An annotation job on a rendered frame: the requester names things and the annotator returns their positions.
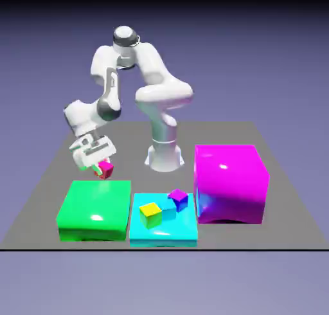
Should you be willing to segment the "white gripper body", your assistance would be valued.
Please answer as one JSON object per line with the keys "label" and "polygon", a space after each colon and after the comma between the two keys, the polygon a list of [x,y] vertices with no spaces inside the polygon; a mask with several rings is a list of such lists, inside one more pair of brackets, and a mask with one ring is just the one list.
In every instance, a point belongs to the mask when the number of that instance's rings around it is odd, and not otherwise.
{"label": "white gripper body", "polygon": [[109,138],[80,138],[72,144],[73,160],[80,170],[97,165],[116,153],[116,147]]}

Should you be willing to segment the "small red cube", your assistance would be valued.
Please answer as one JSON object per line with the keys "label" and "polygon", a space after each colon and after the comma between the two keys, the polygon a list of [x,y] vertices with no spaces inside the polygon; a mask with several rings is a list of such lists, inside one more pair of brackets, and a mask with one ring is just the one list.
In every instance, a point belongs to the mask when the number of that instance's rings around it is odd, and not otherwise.
{"label": "small red cube", "polygon": [[98,170],[94,169],[94,174],[100,179],[108,179],[114,170],[114,166],[108,161],[101,161],[98,163]]}

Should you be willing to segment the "small yellow cube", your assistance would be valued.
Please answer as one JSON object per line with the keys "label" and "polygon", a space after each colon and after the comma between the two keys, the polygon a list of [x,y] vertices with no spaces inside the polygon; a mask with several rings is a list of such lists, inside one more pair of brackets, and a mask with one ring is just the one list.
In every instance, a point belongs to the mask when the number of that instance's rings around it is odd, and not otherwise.
{"label": "small yellow cube", "polygon": [[162,209],[152,202],[139,207],[139,214],[145,228],[151,229],[161,224]]}

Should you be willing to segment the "small purple cube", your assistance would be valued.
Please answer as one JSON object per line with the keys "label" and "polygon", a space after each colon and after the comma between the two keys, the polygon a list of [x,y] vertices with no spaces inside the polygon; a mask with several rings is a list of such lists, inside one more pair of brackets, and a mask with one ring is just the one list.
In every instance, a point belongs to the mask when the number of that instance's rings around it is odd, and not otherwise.
{"label": "small purple cube", "polygon": [[181,212],[188,206],[188,194],[180,189],[172,190],[168,198],[174,202],[177,212]]}

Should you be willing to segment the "large green box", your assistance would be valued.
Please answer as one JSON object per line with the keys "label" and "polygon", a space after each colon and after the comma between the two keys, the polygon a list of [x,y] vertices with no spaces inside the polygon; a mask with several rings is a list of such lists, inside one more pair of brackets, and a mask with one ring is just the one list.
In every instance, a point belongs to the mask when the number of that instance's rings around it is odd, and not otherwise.
{"label": "large green box", "polygon": [[60,240],[125,240],[130,199],[130,181],[73,181],[56,219]]}

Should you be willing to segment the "large cyan box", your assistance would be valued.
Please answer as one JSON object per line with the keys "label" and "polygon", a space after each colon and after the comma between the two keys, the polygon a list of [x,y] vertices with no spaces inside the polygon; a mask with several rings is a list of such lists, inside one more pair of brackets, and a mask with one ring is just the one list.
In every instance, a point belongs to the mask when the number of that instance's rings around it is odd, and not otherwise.
{"label": "large cyan box", "polygon": [[179,212],[175,207],[163,206],[159,224],[147,224],[140,207],[149,203],[173,204],[165,193],[135,193],[130,219],[130,246],[146,247],[195,247],[198,241],[198,229],[193,195],[188,194],[187,205]]}

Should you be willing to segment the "large magenta box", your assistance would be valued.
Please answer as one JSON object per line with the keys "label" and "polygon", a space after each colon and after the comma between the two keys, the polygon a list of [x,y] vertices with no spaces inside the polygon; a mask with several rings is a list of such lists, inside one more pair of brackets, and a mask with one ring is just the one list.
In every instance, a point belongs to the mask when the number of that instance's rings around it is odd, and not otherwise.
{"label": "large magenta box", "polygon": [[262,223],[270,175],[254,145],[196,145],[193,174],[198,223]]}

